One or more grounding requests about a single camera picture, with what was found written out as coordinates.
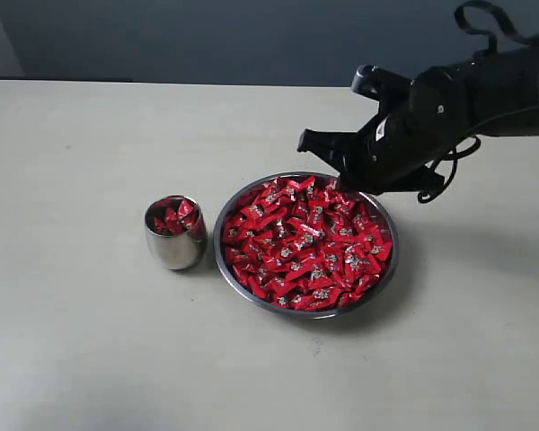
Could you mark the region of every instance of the robotic arm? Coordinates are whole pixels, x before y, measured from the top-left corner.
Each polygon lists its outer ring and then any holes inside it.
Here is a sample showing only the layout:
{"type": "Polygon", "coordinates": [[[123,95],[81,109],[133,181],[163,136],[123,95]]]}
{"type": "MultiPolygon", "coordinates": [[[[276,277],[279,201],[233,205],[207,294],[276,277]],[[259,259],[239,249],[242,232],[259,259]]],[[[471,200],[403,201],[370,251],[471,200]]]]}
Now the robotic arm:
{"type": "Polygon", "coordinates": [[[451,183],[458,160],[479,148],[476,135],[539,136],[539,34],[519,35],[505,12],[485,1],[463,3],[455,21],[468,34],[487,36],[487,49],[414,80],[361,66],[351,90],[379,101],[377,114],[355,133],[307,129],[297,151],[314,153],[338,171],[344,189],[417,191],[418,201],[427,203],[451,183]],[[495,34],[465,19],[467,7],[490,13],[507,38],[525,47],[499,53],[495,34]],[[469,137],[473,145],[458,152],[469,137]],[[436,173],[442,161],[453,162],[447,180],[436,173]]]}

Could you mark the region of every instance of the table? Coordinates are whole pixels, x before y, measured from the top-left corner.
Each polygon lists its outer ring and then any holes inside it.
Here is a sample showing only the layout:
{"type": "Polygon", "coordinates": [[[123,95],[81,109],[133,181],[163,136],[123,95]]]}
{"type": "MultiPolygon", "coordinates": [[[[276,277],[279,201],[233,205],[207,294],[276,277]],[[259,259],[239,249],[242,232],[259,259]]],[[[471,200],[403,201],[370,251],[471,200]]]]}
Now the table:
{"type": "Polygon", "coordinates": [[[0,82],[0,431],[539,429],[539,138],[484,139],[422,206],[380,197],[402,260],[363,310],[292,321],[211,251],[161,269],[143,214],[211,230],[241,186],[329,172],[304,128],[355,130],[344,88],[0,82]]]}

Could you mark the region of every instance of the candy pile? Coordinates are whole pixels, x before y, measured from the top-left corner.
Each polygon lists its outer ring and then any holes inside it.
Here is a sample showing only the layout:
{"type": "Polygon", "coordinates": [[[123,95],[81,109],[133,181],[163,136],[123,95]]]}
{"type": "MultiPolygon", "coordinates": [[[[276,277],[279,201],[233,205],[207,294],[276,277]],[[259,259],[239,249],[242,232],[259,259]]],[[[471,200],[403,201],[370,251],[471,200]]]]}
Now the candy pile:
{"type": "Polygon", "coordinates": [[[279,307],[320,311],[355,303],[386,270],[392,237],[364,201],[277,178],[236,203],[225,220],[225,261],[237,281],[279,307]]]}
{"type": "Polygon", "coordinates": [[[198,221],[199,211],[187,199],[170,196],[154,204],[152,231],[173,236],[191,229],[198,221]]]}

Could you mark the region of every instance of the stainless steel cup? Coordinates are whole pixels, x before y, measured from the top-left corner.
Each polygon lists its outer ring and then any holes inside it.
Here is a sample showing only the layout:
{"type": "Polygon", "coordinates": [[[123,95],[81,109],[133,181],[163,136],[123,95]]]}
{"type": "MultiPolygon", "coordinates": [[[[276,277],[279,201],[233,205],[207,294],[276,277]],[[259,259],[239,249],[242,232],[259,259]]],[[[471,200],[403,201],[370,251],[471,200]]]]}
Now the stainless steel cup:
{"type": "Polygon", "coordinates": [[[191,202],[199,211],[198,221],[191,229],[177,235],[165,236],[155,233],[150,227],[153,224],[154,216],[163,219],[165,213],[165,208],[158,205],[161,199],[156,200],[146,210],[144,217],[147,246],[150,248],[152,256],[166,268],[174,270],[189,268],[201,260],[208,246],[208,232],[204,224],[204,217],[201,208],[192,198],[182,195],[172,195],[168,198],[174,198],[174,202],[181,202],[183,199],[191,202]]]}

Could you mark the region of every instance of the metal cup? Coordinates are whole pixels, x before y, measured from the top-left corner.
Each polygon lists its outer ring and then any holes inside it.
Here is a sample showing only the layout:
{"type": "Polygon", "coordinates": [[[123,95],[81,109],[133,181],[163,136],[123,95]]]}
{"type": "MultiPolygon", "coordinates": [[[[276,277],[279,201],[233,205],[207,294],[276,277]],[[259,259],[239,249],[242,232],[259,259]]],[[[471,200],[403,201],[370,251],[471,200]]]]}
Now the metal cup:
{"type": "Polygon", "coordinates": [[[163,266],[168,269],[185,269],[196,265],[204,256],[206,247],[208,246],[208,232],[204,224],[204,217],[201,208],[192,198],[182,195],[172,195],[168,198],[173,198],[174,202],[181,202],[186,199],[191,202],[198,213],[198,221],[189,229],[177,235],[165,236],[152,231],[154,216],[159,216],[163,219],[165,208],[160,207],[155,201],[146,210],[144,216],[146,225],[147,246],[152,253],[152,256],[158,260],[163,266]]]}

